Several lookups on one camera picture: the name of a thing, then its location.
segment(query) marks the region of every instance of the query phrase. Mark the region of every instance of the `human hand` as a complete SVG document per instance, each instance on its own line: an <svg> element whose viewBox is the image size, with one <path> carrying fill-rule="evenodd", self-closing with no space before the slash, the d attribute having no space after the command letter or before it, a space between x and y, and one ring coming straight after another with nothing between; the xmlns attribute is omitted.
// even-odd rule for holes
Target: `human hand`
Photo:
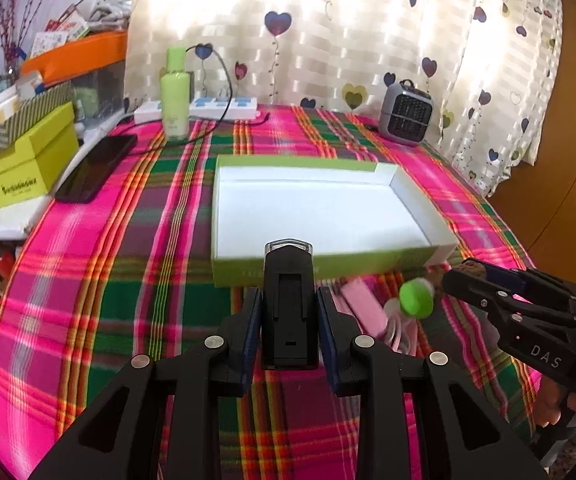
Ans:
<svg viewBox="0 0 576 480"><path fill-rule="evenodd" d="M559 406L565 396L565 388L548 377L542 377L542 384L532 407L535 424L542 427L557 424L561 417ZM568 407L576 412L576 394L568 396Z"/></svg>

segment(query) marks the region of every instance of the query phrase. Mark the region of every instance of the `smartphone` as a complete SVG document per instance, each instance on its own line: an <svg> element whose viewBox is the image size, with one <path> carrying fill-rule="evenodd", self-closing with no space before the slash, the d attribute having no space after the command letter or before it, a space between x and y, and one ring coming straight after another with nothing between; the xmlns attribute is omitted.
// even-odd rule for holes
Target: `smartphone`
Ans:
<svg viewBox="0 0 576 480"><path fill-rule="evenodd" d="M136 145L136 139L136 135L103 137L61 184L55 200L71 204L91 202L120 161Z"/></svg>

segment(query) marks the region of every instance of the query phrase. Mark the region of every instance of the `curtain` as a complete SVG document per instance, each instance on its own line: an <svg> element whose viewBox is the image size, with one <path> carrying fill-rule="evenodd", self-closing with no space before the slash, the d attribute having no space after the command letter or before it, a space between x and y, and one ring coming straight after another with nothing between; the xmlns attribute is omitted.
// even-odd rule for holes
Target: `curtain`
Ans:
<svg viewBox="0 0 576 480"><path fill-rule="evenodd" d="M434 113L427 141L482 194L534 163L556 76L561 0L138 0L126 94L156 99L172 44L197 95L235 93L376 118L411 79Z"/></svg>

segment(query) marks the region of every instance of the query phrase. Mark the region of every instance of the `orange box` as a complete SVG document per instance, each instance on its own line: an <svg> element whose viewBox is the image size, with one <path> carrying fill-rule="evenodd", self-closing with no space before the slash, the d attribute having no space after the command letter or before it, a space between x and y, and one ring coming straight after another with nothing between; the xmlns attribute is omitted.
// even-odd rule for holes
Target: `orange box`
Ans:
<svg viewBox="0 0 576 480"><path fill-rule="evenodd" d="M127 51L127 30L102 32L83 40L66 43L64 46L25 61L21 65L21 75L38 70L43 78L43 84L52 86L124 61Z"/></svg>

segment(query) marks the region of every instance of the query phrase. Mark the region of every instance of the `chevron pattern box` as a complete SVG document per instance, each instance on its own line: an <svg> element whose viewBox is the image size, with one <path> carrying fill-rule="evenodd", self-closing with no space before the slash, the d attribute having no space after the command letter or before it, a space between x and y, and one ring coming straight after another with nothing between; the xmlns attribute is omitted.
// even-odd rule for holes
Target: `chevron pattern box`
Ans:
<svg viewBox="0 0 576 480"><path fill-rule="evenodd" d="M43 117L72 100L69 81L21 104L20 110L0 126L0 152L37 124Z"/></svg>

